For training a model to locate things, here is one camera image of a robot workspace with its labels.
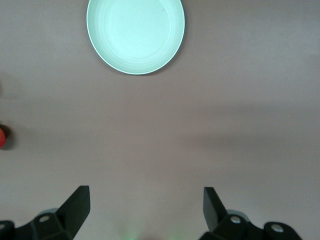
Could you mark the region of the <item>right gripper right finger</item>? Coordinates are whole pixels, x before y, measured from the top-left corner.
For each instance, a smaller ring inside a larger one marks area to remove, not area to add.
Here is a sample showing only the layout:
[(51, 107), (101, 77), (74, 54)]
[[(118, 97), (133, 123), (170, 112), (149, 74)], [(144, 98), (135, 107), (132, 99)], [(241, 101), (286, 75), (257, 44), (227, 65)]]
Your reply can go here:
[(208, 231), (202, 240), (262, 240), (264, 232), (247, 215), (227, 210), (213, 187), (203, 189), (203, 215)]

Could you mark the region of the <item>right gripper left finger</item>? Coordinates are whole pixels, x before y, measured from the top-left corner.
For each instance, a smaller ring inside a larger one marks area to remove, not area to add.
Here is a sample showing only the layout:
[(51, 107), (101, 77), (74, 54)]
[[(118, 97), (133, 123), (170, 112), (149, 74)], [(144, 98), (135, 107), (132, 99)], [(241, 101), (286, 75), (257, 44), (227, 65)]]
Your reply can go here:
[(73, 240), (90, 213), (90, 187), (79, 186), (54, 212), (44, 212), (14, 230), (15, 240)]

